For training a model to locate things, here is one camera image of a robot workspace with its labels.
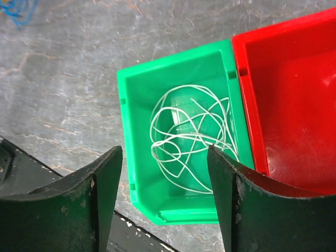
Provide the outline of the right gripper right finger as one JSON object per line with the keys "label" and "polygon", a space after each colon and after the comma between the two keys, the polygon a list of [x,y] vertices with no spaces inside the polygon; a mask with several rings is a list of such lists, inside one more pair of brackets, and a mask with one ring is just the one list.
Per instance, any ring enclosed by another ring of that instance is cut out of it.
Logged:
{"label": "right gripper right finger", "polygon": [[215,146],[207,166],[226,251],[335,251],[335,196],[252,170]]}

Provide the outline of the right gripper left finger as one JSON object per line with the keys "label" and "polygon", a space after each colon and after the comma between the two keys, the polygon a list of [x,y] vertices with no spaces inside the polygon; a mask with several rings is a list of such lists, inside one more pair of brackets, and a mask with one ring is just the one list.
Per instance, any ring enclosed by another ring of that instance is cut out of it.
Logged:
{"label": "right gripper left finger", "polygon": [[24,194],[1,197],[1,251],[106,251],[123,153]]}

